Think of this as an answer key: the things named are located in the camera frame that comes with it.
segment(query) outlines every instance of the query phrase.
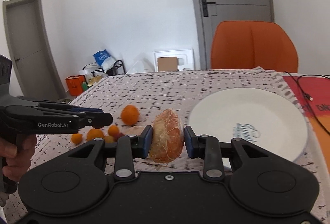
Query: white tablecloth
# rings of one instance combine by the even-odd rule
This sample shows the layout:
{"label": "white tablecloth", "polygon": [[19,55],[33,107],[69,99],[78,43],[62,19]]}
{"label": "white tablecloth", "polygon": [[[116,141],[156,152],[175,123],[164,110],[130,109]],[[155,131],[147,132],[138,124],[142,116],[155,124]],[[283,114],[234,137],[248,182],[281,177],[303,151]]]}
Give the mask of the white tablecloth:
{"label": "white tablecloth", "polygon": [[[128,127],[123,125],[120,120],[120,112],[128,104],[135,104],[140,110],[140,119],[137,125],[152,124],[155,116],[169,107],[175,109],[183,123],[187,124],[191,109],[200,100],[214,92],[239,87],[258,88],[274,92],[300,108],[298,100],[283,77],[275,71],[262,69],[157,72],[107,77],[77,97],[72,104],[101,108],[104,112],[111,113],[114,123],[119,125],[122,130]],[[89,129],[88,127],[84,128],[81,133],[85,135]],[[70,142],[70,135],[40,135],[38,139],[32,167],[74,148]],[[318,178],[320,193],[311,213],[323,223],[328,223],[324,190],[329,188],[329,185],[324,177],[326,170],[324,171],[323,166],[319,166],[320,156],[315,156],[318,153],[317,149],[319,150],[318,142],[314,132],[310,130],[306,149],[296,163],[314,173]],[[113,171],[113,164],[114,160],[108,159],[106,174]],[[134,165],[136,171],[202,171],[203,169],[203,161],[188,158],[185,148],[181,156],[168,166],[160,166],[149,159],[136,159]],[[5,214],[8,223],[13,223],[26,214],[26,209],[17,193],[7,201]]]}

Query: blue gripper pad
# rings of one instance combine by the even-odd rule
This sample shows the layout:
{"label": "blue gripper pad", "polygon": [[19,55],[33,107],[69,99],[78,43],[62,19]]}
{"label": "blue gripper pad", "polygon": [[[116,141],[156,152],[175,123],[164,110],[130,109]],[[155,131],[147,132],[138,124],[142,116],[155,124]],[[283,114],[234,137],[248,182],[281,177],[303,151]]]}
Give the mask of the blue gripper pad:
{"label": "blue gripper pad", "polygon": [[82,107],[74,107],[70,111],[72,112],[101,112],[103,113],[103,110],[100,108],[82,108]]}
{"label": "blue gripper pad", "polygon": [[190,126],[184,128],[184,143],[189,158],[199,158],[198,137]]}
{"label": "blue gripper pad", "polygon": [[142,148],[142,159],[145,159],[148,157],[151,142],[152,142],[152,126],[147,125],[144,130],[142,131],[140,138],[142,139],[142,145],[139,145],[139,147]]}

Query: red mat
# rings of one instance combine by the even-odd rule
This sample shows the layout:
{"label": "red mat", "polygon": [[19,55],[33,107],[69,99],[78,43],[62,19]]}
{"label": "red mat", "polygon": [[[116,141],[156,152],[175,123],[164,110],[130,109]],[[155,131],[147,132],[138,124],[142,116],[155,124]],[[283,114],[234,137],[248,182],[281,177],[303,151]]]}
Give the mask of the red mat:
{"label": "red mat", "polygon": [[[306,116],[310,119],[327,162],[328,170],[330,171],[330,135],[322,129],[308,110],[306,100],[303,98],[301,90],[298,88],[294,80],[289,76],[283,77],[298,98],[300,104],[303,106]],[[299,84],[304,92],[313,97],[314,100],[309,102],[310,106],[320,122],[330,130],[330,79],[302,77],[299,80]]]}

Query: chair backrest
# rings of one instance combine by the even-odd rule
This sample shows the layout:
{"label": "chair backrest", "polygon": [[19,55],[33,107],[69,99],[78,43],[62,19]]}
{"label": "chair backrest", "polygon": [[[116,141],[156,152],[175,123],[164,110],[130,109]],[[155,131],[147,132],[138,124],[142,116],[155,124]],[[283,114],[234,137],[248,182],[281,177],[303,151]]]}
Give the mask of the chair backrest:
{"label": "chair backrest", "polygon": [[212,69],[251,69],[261,66],[278,72],[298,72],[297,51],[277,24],[225,21],[218,25],[212,51]]}

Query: human hand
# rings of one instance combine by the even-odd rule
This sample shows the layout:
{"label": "human hand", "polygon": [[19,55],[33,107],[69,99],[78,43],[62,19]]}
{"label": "human hand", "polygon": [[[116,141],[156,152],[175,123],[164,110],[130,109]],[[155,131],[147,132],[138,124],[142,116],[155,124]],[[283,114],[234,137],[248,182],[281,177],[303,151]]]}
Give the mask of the human hand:
{"label": "human hand", "polygon": [[22,151],[17,153],[17,147],[0,138],[0,156],[6,158],[7,166],[2,168],[2,173],[10,180],[19,181],[31,166],[34,147],[37,145],[35,134],[29,135],[22,145]]}

